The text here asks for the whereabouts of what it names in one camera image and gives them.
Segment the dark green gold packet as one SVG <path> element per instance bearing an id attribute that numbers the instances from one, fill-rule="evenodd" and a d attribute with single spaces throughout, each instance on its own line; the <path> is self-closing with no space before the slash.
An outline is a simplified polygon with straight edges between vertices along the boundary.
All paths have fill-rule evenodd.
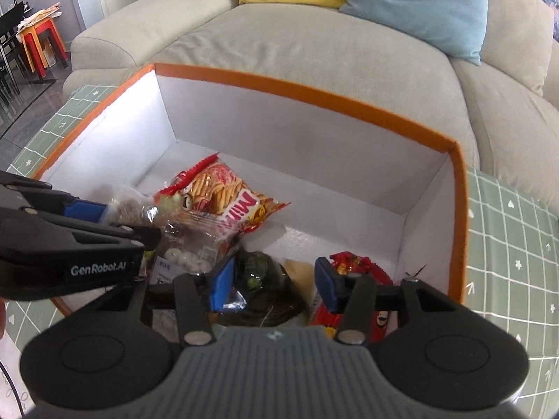
<path id="1" fill-rule="evenodd" d="M 285 269 L 264 252 L 240 249 L 236 253 L 231 293 L 214 323 L 276 327 L 307 312 L 305 300 Z"/>

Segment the green checked tablecloth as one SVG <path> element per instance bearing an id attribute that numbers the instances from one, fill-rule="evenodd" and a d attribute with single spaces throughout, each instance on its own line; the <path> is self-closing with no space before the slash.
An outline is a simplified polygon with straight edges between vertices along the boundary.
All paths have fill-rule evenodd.
<path id="1" fill-rule="evenodd" d="M 9 164 L 32 177 L 74 118 L 117 87 L 87 85 L 57 110 Z M 518 407 L 533 418 L 558 411 L 558 219 L 537 200 L 478 170 L 466 174 L 469 241 L 464 300 L 527 349 L 528 380 Z"/>

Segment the black dining chair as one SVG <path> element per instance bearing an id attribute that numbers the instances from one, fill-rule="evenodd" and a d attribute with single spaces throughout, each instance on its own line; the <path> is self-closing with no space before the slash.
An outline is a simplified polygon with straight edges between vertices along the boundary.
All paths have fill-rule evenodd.
<path id="1" fill-rule="evenodd" d="M 25 3 L 16 1 L 14 6 L 1 16 L 1 103 L 8 107 L 9 98 L 20 94 L 18 82 L 12 71 L 14 64 L 27 83 L 31 83 L 29 64 L 25 48 L 16 34 L 25 19 Z"/>

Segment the red snack packet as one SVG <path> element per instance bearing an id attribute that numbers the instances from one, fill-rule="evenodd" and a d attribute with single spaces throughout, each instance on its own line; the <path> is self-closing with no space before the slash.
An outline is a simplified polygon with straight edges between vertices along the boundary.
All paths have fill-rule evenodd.
<path id="1" fill-rule="evenodd" d="M 317 289 L 311 325 L 347 345 L 378 343 L 386 335 L 390 312 L 375 305 L 382 288 L 392 288 L 386 272 L 369 258 L 351 252 L 314 262 Z"/>

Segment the beige fabric sofa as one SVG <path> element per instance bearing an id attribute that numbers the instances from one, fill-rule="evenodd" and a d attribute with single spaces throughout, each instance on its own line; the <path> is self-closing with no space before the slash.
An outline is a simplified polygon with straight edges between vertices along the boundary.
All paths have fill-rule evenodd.
<path id="1" fill-rule="evenodd" d="M 448 135 L 467 163 L 558 204 L 558 43 L 543 94 L 483 61 L 337 9 L 240 0 L 138 0 L 71 46 L 71 95 L 119 85 L 151 63 L 237 70 L 322 89 Z"/>

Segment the orange cardboard box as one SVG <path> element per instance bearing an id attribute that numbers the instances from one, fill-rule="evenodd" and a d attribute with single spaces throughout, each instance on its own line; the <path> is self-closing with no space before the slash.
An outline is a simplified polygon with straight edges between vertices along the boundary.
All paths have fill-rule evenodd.
<path id="1" fill-rule="evenodd" d="M 312 262 L 367 255 L 461 301 L 468 193 L 459 143 L 296 83 L 200 66 L 143 67 L 45 152 L 31 176 L 89 200 L 142 192 L 212 153 L 284 201 L 246 245 Z"/>

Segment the tan snack packet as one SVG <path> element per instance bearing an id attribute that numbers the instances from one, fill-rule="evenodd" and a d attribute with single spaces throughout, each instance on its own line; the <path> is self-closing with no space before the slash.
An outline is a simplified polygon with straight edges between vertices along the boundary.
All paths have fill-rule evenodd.
<path id="1" fill-rule="evenodd" d="M 315 294 L 314 266 L 310 263 L 286 259 L 283 267 L 299 295 L 305 300 L 307 306 L 311 307 Z"/>

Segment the light blue cushion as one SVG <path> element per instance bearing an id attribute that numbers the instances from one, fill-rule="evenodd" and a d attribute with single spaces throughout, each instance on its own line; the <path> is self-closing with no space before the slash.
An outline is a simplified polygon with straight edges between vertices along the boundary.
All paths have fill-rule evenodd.
<path id="1" fill-rule="evenodd" d="M 399 30 L 452 58 L 480 64 L 488 0 L 346 0 L 340 11 Z"/>

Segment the beige cushion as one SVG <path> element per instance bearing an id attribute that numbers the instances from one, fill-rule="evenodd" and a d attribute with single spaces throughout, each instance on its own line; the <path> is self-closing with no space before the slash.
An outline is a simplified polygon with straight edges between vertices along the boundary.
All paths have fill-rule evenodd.
<path id="1" fill-rule="evenodd" d="M 552 9 L 542 0 L 488 0 L 481 60 L 543 94 L 553 42 Z"/>

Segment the red orange stool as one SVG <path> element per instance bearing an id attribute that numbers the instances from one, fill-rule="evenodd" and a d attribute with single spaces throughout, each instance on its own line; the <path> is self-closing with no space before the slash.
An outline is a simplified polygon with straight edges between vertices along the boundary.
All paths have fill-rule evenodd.
<path id="1" fill-rule="evenodd" d="M 28 69 L 40 81 L 46 76 L 46 71 L 51 67 L 49 58 L 53 58 L 64 68 L 68 67 L 69 54 L 55 24 L 57 12 L 37 19 L 31 24 L 21 25 L 17 37 L 22 44 Z"/>

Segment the clear bag brown pastry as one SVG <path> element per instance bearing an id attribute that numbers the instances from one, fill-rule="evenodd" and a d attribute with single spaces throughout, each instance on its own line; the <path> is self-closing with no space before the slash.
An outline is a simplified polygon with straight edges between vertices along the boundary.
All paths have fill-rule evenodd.
<path id="1" fill-rule="evenodd" d="M 151 196 L 129 185 L 118 185 L 112 188 L 100 222 L 107 225 L 153 226 L 157 214 L 158 209 Z"/>

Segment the white candy balls bag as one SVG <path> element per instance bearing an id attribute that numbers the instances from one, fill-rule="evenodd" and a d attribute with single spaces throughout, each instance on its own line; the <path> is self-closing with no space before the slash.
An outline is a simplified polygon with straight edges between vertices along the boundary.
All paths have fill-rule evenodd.
<path id="1" fill-rule="evenodd" d="M 228 256 L 235 256 L 239 238 L 236 226 L 226 227 L 209 216 L 167 222 L 155 250 L 150 283 L 165 285 L 180 274 L 209 273 Z"/>

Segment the orange fries snack bag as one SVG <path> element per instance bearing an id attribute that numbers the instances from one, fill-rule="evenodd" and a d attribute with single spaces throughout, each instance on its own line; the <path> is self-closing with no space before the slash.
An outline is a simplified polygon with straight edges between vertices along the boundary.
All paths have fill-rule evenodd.
<path id="1" fill-rule="evenodd" d="M 253 190 L 217 153 L 179 172 L 153 198 L 168 216 L 180 220 L 205 216 L 222 235 L 253 233 L 288 206 Z"/>

